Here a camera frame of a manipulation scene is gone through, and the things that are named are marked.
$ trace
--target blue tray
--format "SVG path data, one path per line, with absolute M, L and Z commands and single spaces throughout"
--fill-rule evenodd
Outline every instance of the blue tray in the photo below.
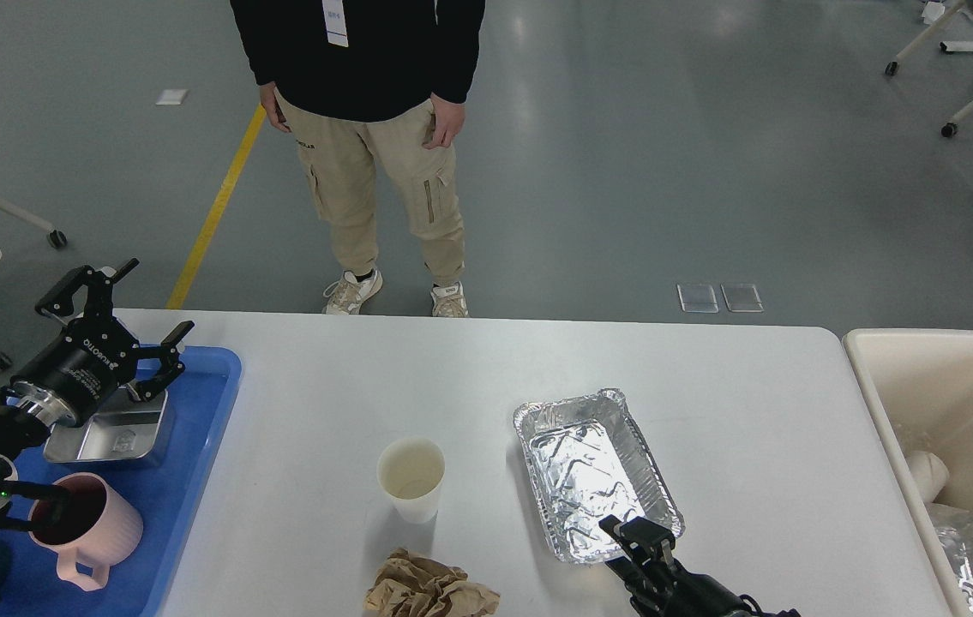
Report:
M 219 347 L 189 347 L 181 358 L 185 372 L 167 389 L 174 424 L 162 465 L 113 471 L 97 464 L 89 469 L 140 511 L 144 519 L 140 546 L 110 570 L 105 589 L 83 592 L 56 578 L 54 552 L 36 546 L 28 534 L 0 531 L 1 542 L 12 552 L 9 577 L 0 589 L 0 616 L 119 617 L 158 612 L 181 560 L 243 372 L 238 356 Z M 42 446 L 25 450 L 15 464 L 20 479 L 31 482 L 51 483 L 82 469 L 78 464 L 48 464 Z M 24 519 L 30 505 L 30 500 L 15 499 L 11 516 Z

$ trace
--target black sweatshirt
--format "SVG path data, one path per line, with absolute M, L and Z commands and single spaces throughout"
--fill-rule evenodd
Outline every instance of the black sweatshirt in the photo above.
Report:
M 327 42 L 321 0 L 231 0 L 258 85 L 319 116 L 396 117 L 429 94 L 466 101 L 486 0 L 344 0 L 349 46 Z

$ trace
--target yellow floor line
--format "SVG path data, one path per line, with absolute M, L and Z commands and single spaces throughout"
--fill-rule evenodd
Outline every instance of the yellow floor line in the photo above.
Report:
M 223 218 L 224 210 L 227 210 L 227 202 L 231 200 L 231 193 L 235 192 L 235 184 L 238 183 L 238 177 L 242 175 L 243 168 L 246 167 L 246 159 L 250 156 L 251 149 L 254 149 L 254 140 L 258 138 L 258 132 L 260 132 L 264 122 L 266 122 L 266 110 L 258 105 L 254 117 L 250 118 L 250 126 L 246 129 L 246 135 L 243 136 L 243 143 L 238 145 L 235 159 L 231 161 L 231 168 L 227 169 L 227 177 L 219 186 L 219 194 L 215 196 L 212 210 L 208 212 L 207 219 L 204 219 L 201 233 L 196 236 L 193 249 L 189 251 L 189 258 L 185 261 L 181 276 L 177 277 L 177 283 L 173 285 L 173 293 L 170 294 L 170 300 L 165 304 L 166 308 L 180 309 L 181 305 L 185 304 L 185 297 L 189 295 L 189 288 L 193 285 L 193 279 L 196 278 L 196 271 L 201 268 L 204 254 L 207 253 L 209 243 L 212 243 L 216 227 L 219 227 L 219 220 Z

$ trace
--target lanyard badge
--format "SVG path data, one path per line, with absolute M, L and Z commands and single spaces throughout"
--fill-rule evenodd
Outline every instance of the lanyard badge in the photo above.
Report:
M 345 30 L 345 5 L 342 0 L 322 0 L 326 16 L 326 40 L 332 45 L 349 46 L 349 31 Z

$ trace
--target beige bin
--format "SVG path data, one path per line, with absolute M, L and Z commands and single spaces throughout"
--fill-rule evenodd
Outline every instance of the beige bin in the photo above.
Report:
M 928 434 L 950 471 L 936 503 L 973 512 L 973 332 L 858 329 L 844 346 L 917 532 L 955 617 L 969 617 L 891 422 Z

